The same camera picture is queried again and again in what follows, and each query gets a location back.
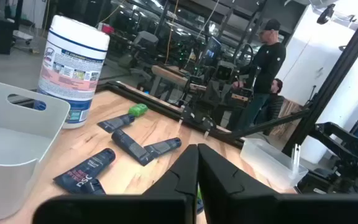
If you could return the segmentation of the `black background machine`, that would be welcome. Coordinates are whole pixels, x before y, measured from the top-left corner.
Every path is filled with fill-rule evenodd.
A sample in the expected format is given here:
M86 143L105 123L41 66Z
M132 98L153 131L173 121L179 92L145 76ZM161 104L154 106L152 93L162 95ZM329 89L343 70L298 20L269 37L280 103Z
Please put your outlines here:
M358 194L358 137L338 125L319 123L309 136L324 144L336 156L331 169L309 171L299 182L299 192L314 194Z

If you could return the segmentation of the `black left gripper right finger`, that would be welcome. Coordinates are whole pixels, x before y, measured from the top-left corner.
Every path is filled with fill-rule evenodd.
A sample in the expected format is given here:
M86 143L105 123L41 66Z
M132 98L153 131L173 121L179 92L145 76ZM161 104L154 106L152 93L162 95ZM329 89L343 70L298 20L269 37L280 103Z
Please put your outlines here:
M358 194L280 194L199 144L208 224L358 224Z

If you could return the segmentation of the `black background monitor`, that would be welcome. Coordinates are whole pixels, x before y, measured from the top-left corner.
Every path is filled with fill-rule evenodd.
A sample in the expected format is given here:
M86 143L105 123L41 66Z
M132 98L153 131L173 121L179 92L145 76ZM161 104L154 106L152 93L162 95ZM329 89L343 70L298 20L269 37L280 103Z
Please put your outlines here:
M215 37L210 37L208 44L206 45L201 55L200 64L205 66L212 66L216 61L220 51L221 43Z

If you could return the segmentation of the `black metal table frame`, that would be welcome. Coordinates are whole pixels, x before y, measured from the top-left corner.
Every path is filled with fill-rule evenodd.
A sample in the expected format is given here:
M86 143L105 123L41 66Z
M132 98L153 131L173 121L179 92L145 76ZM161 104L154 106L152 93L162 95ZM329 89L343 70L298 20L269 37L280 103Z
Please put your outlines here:
M358 28L350 38L347 45L344 46L343 53L339 56L333 68L328 74L328 77L324 81L320 88L315 100L309 108L303 109L292 115L278 118L274 121L269 121L253 128L249 128L243 131L227 132L218 129L212 129L209 135L221 142L225 142L234 147L240 147L240 138L254 134L261 130L278 126L280 124L289 123L296 119L300 120L298 127L295 132L290 136L288 142L284 147L284 153L289 154L290 148L295 144L304 143L306 137L314 131L314 126L317 122L318 117L322 114L323 110L327 107L329 101L333 98L337 92L340 84L344 81L345 77L349 73L351 67L354 65L358 58ZM146 95L139 90L131 90L128 86L120 84L118 82L107 82L102 85L98 85L96 92L111 91L120 96L128 98L136 103L144 103L163 115L174 119L180 119L180 110L164 101L160 101L154 96Z

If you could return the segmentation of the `white disinfecting wipes canister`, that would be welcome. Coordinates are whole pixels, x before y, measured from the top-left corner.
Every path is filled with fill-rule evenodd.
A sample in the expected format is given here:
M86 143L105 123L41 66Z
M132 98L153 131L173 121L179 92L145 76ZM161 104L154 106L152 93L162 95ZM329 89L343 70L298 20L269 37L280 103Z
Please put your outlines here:
M64 129L86 123L110 37L82 22L55 15L49 28L37 91L65 100Z

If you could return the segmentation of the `green travel bottle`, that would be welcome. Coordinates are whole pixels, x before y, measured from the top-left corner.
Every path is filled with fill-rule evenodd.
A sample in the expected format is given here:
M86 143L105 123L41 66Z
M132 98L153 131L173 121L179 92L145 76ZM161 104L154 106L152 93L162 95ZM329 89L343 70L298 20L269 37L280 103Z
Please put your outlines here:
M129 108L128 113L135 117L139 117L139 116L142 116L143 114L145 114L145 112L147 110L148 110L147 105L145 105L143 103L139 103L139 104L136 104L135 106Z

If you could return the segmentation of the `wooden background table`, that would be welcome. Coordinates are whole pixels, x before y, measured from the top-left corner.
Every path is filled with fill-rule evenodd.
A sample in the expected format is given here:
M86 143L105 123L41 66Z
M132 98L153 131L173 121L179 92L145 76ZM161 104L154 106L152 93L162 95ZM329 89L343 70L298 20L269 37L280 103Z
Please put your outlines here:
M175 85L180 87L186 87L188 83L188 78L180 72L180 69L176 66L163 66L163 65L153 65L151 68L152 73L155 75L155 79L150 90L150 95L155 96L157 89L160 85L162 79L168 80Z

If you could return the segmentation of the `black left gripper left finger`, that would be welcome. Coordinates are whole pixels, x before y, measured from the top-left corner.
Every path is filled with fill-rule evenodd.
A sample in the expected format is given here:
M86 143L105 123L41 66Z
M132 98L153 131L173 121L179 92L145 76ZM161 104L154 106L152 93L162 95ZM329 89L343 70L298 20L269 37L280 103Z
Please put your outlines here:
M195 224L198 147L190 144L141 195L62 195L42 203L32 224Z

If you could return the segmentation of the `grey plastic bin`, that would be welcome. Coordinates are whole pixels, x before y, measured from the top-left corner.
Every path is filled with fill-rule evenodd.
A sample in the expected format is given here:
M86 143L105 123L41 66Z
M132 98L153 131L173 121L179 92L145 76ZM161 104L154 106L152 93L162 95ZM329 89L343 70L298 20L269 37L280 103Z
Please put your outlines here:
M0 220L27 200L69 109L66 101L0 83Z

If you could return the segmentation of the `person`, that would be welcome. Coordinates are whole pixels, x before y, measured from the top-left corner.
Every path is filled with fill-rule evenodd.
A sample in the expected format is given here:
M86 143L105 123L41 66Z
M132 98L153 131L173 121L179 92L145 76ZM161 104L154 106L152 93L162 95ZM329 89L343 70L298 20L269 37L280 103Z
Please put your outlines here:
M230 118L235 131L248 128L270 96L273 80L286 58L286 47L278 39L280 27L278 20L270 19L259 32L262 46L254 56L252 65L259 67L260 73L255 79L252 101L236 117Z
M282 87L283 82L280 79L275 78L271 86L271 93L264 105L261 107L255 119L255 124L264 123L278 118L285 99L282 95L279 95Z

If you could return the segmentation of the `clear plastic container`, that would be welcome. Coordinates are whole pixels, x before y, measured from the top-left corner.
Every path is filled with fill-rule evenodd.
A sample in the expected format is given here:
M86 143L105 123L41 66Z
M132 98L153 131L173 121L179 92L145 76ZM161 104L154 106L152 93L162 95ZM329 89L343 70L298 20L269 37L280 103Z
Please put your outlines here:
M293 159L262 139L246 138L240 157L280 190L294 188L309 171L300 163L293 171Z

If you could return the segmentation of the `dark blue toiletry tube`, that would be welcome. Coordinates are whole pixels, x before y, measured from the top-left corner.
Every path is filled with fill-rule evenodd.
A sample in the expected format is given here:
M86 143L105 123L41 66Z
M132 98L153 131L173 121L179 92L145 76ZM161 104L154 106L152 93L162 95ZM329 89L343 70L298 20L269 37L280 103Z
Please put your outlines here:
M110 148L105 148L74 168L56 176L53 181L67 192L79 194L82 186L97 178L115 158L115 152Z
M133 114L124 114L115 118L99 122L97 125L103 130L105 130L107 133L113 133L116 129L133 123L134 120L135 116Z
M148 146L144 146L144 149L149 152L154 158L157 158L179 147L181 147L181 139L171 138L164 141L156 142Z
M140 165L146 166L154 160L154 156L146 151L142 146L135 142L129 135L121 129L116 129L111 136L112 140L124 152L135 159Z
M82 194L93 194L93 195L105 195L106 192L103 189L98 179L92 179L80 187Z

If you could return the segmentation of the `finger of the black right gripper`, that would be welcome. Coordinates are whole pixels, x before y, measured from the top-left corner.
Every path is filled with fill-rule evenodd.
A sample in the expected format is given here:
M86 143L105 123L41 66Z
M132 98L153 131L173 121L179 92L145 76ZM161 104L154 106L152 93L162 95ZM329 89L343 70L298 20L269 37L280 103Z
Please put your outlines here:
M215 127L215 122L209 115L209 111L200 110L197 114L197 122L202 124L205 129L211 129Z
M182 121L186 121L189 123L199 123L200 120L194 113L193 109L190 107L184 107L183 111L181 112L180 119Z

